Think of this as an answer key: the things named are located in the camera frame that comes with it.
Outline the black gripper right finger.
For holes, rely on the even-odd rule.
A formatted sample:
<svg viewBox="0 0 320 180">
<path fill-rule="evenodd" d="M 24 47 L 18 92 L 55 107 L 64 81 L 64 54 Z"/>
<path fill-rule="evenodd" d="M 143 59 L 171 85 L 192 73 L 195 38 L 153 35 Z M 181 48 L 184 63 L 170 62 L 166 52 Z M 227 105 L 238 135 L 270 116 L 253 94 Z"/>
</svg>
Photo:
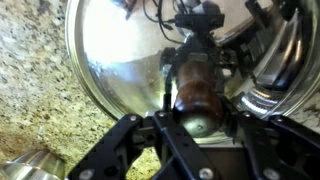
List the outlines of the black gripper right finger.
<svg viewBox="0 0 320 180">
<path fill-rule="evenodd" d="M 230 136 L 244 146 L 255 180 L 320 180 L 320 135 L 282 115 L 231 118 Z"/>
</svg>

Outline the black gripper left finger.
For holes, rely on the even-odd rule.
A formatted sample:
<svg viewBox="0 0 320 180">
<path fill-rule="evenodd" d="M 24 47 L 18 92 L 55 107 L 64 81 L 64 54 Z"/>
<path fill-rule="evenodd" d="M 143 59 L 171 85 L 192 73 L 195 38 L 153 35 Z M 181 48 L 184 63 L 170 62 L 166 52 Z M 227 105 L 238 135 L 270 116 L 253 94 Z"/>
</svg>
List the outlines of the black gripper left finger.
<svg viewBox="0 0 320 180">
<path fill-rule="evenodd" d="M 171 113 L 157 111 L 152 124 L 161 161 L 161 169 L 152 180 L 220 180 L 217 168 Z"/>
</svg>

